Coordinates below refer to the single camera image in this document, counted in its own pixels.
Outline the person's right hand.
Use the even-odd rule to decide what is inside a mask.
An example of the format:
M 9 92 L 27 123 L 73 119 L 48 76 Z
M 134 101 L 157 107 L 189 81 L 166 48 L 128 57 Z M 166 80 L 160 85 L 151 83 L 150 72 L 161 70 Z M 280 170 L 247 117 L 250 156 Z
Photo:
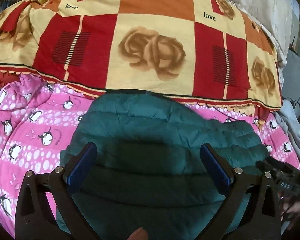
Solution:
M 300 217 L 300 199 L 280 197 L 281 222 L 284 230 L 290 230 Z

